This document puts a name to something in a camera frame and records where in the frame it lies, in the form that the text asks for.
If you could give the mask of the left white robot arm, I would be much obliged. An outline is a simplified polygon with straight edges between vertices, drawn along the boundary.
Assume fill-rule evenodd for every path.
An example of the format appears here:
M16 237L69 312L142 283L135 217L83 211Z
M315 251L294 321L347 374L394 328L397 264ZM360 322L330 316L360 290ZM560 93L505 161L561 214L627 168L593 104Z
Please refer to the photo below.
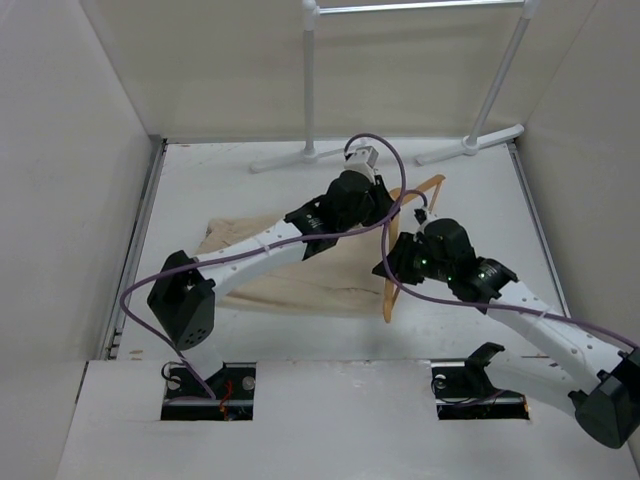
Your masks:
M333 248L356 227L375 225L393 203L381 175L346 170L324 194L221 253L198 260L180 250L167 257L147 305L191 370L192 389L210 399L224 387L224 362L212 340L219 300L279 267Z

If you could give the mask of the beige trousers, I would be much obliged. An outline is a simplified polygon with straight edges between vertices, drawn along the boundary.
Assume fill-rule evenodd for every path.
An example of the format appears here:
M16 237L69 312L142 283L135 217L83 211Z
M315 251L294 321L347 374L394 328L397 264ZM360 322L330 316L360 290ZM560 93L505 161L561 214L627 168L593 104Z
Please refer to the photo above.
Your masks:
M381 316L385 280L371 270L381 261L379 229L342 238L331 249L274 269L227 294L225 308L284 314Z

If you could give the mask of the wooden clothes hanger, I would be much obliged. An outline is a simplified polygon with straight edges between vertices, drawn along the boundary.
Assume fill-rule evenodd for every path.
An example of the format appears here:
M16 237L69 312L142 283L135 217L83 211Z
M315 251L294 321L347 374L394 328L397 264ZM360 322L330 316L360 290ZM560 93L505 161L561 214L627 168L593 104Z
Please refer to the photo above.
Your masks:
M426 181L422 182L414 189L410 189L404 196L400 195L400 189L396 188L391 191L391 196L394 199L402 198L401 204L406 205L414 199L420 197L423 199L423 203L429 213L433 212L434 203L437 201L438 195L441 190L441 186L446 177L441 174L437 174ZM389 227L387 246L394 247L399 236L400 220L396 217L391 221ZM383 319L387 324L392 321L393 309L396 301L399 297L400 289L390 280L384 281L384 293L382 302Z

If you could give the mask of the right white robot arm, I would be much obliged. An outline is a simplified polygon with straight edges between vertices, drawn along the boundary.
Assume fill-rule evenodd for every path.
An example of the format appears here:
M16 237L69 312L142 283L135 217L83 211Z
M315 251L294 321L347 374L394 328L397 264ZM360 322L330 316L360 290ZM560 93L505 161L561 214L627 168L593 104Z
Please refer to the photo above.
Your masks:
M573 417L601 445L619 449L639 427L639 346L596 325L557 313L495 259L477 255L455 220L423 218L414 233L383 249L373 274L399 286L447 285L453 306L477 309L548 357L523 360L486 343L466 360L464 384L535 398Z

